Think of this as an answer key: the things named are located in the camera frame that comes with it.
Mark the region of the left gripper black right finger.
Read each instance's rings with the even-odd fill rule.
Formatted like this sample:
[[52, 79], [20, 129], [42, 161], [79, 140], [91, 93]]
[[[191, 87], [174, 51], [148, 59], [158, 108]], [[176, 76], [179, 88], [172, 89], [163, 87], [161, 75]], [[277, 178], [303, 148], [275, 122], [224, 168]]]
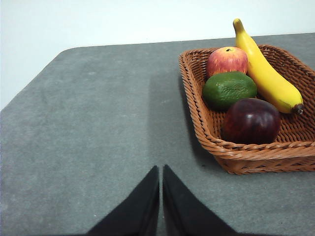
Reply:
[[200, 202], [168, 166], [163, 167], [163, 203], [179, 236], [235, 236], [236, 231]]

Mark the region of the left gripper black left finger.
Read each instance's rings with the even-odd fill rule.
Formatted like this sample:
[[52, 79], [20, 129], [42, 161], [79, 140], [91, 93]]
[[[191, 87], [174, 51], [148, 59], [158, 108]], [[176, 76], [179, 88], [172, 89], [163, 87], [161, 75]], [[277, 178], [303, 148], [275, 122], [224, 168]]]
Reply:
[[159, 172], [153, 166], [132, 190], [88, 232], [88, 236], [155, 236], [159, 211]]

